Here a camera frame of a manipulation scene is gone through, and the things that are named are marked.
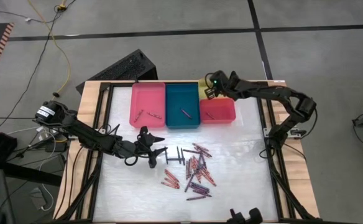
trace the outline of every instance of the gray floor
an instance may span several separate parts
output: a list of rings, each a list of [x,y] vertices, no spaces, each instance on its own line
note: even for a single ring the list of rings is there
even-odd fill
[[[53,7],[60,1],[33,2],[51,20]],[[254,4],[261,27],[363,24],[363,1],[255,0]],[[0,10],[37,18],[26,0],[0,0]],[[15,22],[13,37],[47,35],[44,25],[28,24],[23,18],[0,14],[0,22]],[[65,35],[252,27],[248,3],[243,0],[77,0],[53,31]],[[355,138],[351,124],[351,119],[363,113],[363,29],[270,32],[264,33],[263,38],[274,79],[286,80],[290,87],[312,96],[318,104],[318,124],[303,141],[303,147],[321,217],[363,223],[363,145]],[[201,78],[219,69],[227,73],[235,70],[243,78],[265,79],[254,33],[58,43],[72,67],[70,83],[60,101],[74,109],[80,102],[74,86],[135,49],[141,49],[156,64],[159,78],[164,80]],[[43,44],[44,41],[7,44],[0,59],[0,116],[10,112],[24,91]],[[61,53],[50,42],[29,91],[12,116],[33,116],[65,81],[66,70]],[[9,120],[0,131],[34,126],[29,120]],[[363,129],[358,131],[363,137]],[[15,134],[20,147],[33,135],[33,131]],[[46,156],[44,152],[31,152],[15,163]],[[9,185],[16,188],[19,183],[11,181]],[[13,203],[31,204],[29,198],[20,195],[27,195],[32,188],[33,185],[24,187]],[[23,218],[29,214],[39,217],[32,210],[16,212],[19,223],[25,223]]]

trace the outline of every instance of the blue bin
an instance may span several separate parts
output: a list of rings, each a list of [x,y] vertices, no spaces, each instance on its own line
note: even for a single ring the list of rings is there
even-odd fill
[[[166,124],[170,129],[198,128],[201,124],[198,84],[166,85]]]

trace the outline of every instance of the table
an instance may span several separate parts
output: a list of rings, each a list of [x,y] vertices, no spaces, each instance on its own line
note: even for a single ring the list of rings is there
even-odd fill
[[[172,83],[183,83],[183,82],[197,82],[197,80],[179,80],[179,81],[141,81],[141,82],[172,82]],[[284,81],[265,81],[268,83],[268,85],[284,85],[286,86],[286,83]],[[102,126],[103,123],[105,123],[104,117],[105,117],[105,111],[107,107],[107,98],[109,96],[108,91],[100,91],[100,88],[103,87],[102,83],[117,83],[117,84],[125,84],[130,85],[133,83],[133,81],[88,81],[85,83],[85,89],[82,94],[80,107],[78,110],[78,119],[87,125],[92,126],[95,122],[95,114],[97,110],[99,109],[99,113],[96,117],[97,126]],[[101,102],[98,102],[99,96],[102,95],[103,100]],[[270,127],[271,122],[271,113],[269,113],[269,109],[273,109],[273,115],[274,120],[276,123],[281,123],[287,116],[287,112],[283,108],[283,106],[273,101],[271,102],[272,106],[267,106],[267,103],[265,100],[261,100],[261,103],[263,105],[263,112],[264,112],[264,118],[265,123],[267,127]],[[303,148],[301,146],[300,140],[294,140],[294,139],[287,139],[286,144],[298,149],[299,151],[303,152]],[[88,151],[82,150],[78,154],[78,151],[80,149],[80,144],[78,141],[73,141],[70,145],[70,150],[68,154],[68,167],[65,172],[67,172],[67,182],[65,182],[65,175],[63,175],[63,181],[60,186],[59,194],[58,194],[58,200],[56,204],[55,211],[59,210],[59,217],[61,214],[64,213],[64,211],[68,208],[68,204],[71,203],[74,198],[78,195],[81,189],[81,183],[83,181],[84,176],[84,170],[86,166],[86,158],[88,157]],[[96,162],[96,158],[98,156],[97,152],[93,152],[93,159],[91,160],[91,169],[90,172],[93,170],[93,166]],[[288,177],[288,182],[290,185],[291,191],[295,194],[297,199],[300,201],[300,203],[315,217],[318,217],[318,209],[316,206],[316,201],[313,193],[313,189],[310,182],[310,177],[308,174],[308,169],[305,163],[305,160],[298,155],[293,150],[289,149],[287,146],[283,147],[283,161],[285,163],[285,170]],[[280,170],[280,162],[278,160],[278,157],[274,157],[274,161],[277,165],[277,168]],[[74,168],[74,174],[73,174],[73,185],[72,189],[71,187],[71,176],[72,176],[72,168]],[[288,211],[288,205],[287,200],[285,198],[285,195],[282,192],[282,189],[278,188],[279,195],[280,195],[280,205],[282,208],[282,214],[283,217],[288,218],[290,217],[290,212]],[[89,214],[89,207],[90,207],[90,198],[91,198],[91,189],[88,191],[85,197],[85,201],[83,202],[83,206],[80,211],[80,216],[78,218],[87,218],[90,217],[91,214]],[[60,207],[62,198],[64,196],[63,205]]]

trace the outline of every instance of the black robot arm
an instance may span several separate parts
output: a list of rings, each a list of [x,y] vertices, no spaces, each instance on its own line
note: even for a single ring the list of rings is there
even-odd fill
[[[289,117],[282,123],[273,126],[269,132],[269,136],[265,138],[266,143],[275,151],[280,151],[285,140],[288,137],[288,132],[296,124],[308,121],[313,114],[316,103],[303,93],[299,93],[285,86],[267,86],[241,80],[235,72],[232,72],[230,78],[222,71],[210,73],[209,80],[212,87],[205,90],[208,99],[213,99],[220,94],[228,96],[233,100],[246,99],[256,97],[266,100],[275,100],[280,102],[289,113]],[[294,107],[290,98],[297,98],[298,103]],[[285,192],[287,198],[291,201],[296,211],[303,219],[319,220],[310,215],[307,210],[300,204],[294,196],[288,185],[285,184],[282,176],[275,167],[272,161],[270,164],[270,175],[277,181],[279,186]]]
[[[139,157],[143,157],[148,158],[150,168],[154,168],[157,165],[157,156],[167,149],[164,147],[151,151],[153,143],[163,141],[164,138],[149,134],[147,127],[140,129],[136,142],[122,140],[121,136],[116,135],[118,126],[112,130],[115,134],[101,134],[79,121],[76,118],[76,111],[69,110],[57,101],[44,102],[35,114],[34,121],[48,128],[62,128],[77,136],[83,147],[125,159],[125,164],[128,166],[133,166]],[[130,157],[135,157],[135,161],[131,164],[126,162]]]

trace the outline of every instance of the white tabletop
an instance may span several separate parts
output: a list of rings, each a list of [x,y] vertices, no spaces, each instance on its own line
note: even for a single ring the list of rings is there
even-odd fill
[[[115,87],[109,124],[121,124],[117,134],[134,142],[139,129],[129,124],[131,93],[131,87]],[[152,150],[167,146],[169,157],[177,157],[177,146],[193,149],[193,142],[210,150],[213,157],[206,159],[206,163],[217,187],[205,179],[202,184],[210,188],[213,197],[186,201],[199,195],[191,189],[184,192],[185,166],[178,162],[167,165],[165,154],[158,156],[154,169],[149,168],[147,159],[139,159],[136,165],[128,167],[123,159],[105,154],[94,222],[224,222],[231,217],[231,208],[248,218],[249,210],[255,207],[264,220],[277,220],[269,167],[259,157],[264,139],[257,101],[241,100],[235,106],[237,116],[231,124],[180,130],[149,128],[154,136],[165,138],[155,143]],[[192,154],[185,152],[184,156],[188,159]],[[179,190],[160,184],[166,177],[165,169],[180,180]]]

